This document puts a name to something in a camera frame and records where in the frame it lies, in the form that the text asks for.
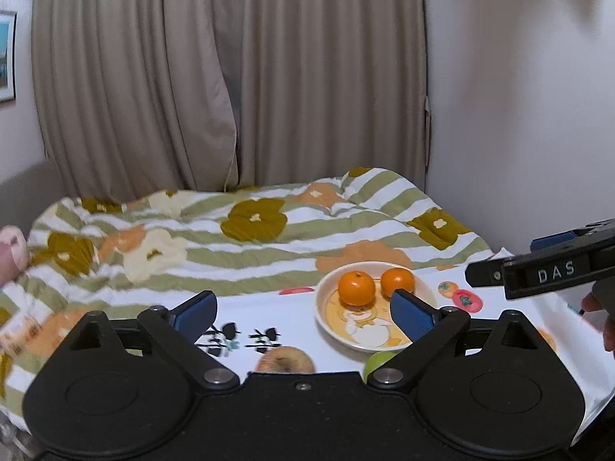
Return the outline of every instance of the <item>white wall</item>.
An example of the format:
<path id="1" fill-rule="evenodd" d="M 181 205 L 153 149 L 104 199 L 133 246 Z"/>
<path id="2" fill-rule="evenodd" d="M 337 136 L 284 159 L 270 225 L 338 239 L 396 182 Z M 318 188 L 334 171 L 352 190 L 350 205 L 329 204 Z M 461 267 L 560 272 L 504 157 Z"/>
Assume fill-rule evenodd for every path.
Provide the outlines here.
<path id="1" fill-rule="evenodd" d="M 0 103 L 0 182 L 44 158 L 32 86 L 30 31 L 32 0 L 0 0 L 0 10 L 17 12 L 15 100 Z"/>
<path id="2" fill-rule="evenodd" d="M 429 195 L 490 243 L 615 217 L 615 0 L 427 0 Z"/>

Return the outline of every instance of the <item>framed picture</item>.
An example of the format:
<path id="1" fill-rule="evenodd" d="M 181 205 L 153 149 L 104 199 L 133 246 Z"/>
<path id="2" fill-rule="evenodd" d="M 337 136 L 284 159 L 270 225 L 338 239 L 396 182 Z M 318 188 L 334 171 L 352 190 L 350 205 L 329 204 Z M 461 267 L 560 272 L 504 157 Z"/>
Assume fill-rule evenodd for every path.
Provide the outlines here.
<path id="1" fill-rule="evenodd" d="M 0 102 L 15 98 L 16 12 L 0 10 Z"/>

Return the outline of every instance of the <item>green apple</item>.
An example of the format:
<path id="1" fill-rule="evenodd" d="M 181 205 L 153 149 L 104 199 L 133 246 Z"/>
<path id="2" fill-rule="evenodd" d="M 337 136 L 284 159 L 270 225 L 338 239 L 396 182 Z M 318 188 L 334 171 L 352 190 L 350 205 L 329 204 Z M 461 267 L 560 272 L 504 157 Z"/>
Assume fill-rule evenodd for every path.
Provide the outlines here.
<path id="1" fill-rule="evenodd" d="M 372 355 L 367 360 L 367 362 L 365 363 L 365 367 L 363 368 L 363 381 L 367 381 L 367 377 L 372 372 L 376 371 L 377 368 L 384 365 L 395 356 L 395 352 L 377 352 Z"/>

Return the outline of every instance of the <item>hand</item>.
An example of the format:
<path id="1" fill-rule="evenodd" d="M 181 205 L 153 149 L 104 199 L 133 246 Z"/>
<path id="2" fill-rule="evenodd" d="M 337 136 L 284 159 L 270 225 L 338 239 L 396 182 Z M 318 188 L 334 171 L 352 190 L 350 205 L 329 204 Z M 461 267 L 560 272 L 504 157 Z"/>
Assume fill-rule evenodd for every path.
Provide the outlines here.
<path id="1" fill-rule="evenodd" d="M 585 298 L 583 298 L 580 302 L 580 307 L 586 312 L 602 310 L 602 305 L 593 294 L 588 294 Z M 610 317 L 607 318 L 607 322 L 605 322 L 605 328 L 602 331 L 602 338 L 605 342 L 605 350 L 607 352 L 613 352 L 615 350 L 615 323 Z"/>

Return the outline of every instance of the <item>floral striped blanket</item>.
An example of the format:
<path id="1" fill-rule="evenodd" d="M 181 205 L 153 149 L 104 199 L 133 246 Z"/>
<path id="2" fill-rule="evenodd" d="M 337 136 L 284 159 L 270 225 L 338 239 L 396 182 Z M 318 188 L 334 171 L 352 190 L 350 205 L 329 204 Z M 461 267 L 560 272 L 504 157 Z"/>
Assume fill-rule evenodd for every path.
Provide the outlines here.
<path id="1" fill-rule="evenodd" d="M 380 168 L 229 193 L 163 191 L 127 204 L 65 198 L 35 222 L 28 246 L 30 267 L 0 288 L 0 406 L 22 427 L 24 392 L 89 310 L 132 318 L 204 289 L 232 296 L 314 286 L 352 262 L 421 269 L 491 255 L 412 183 Z"/>

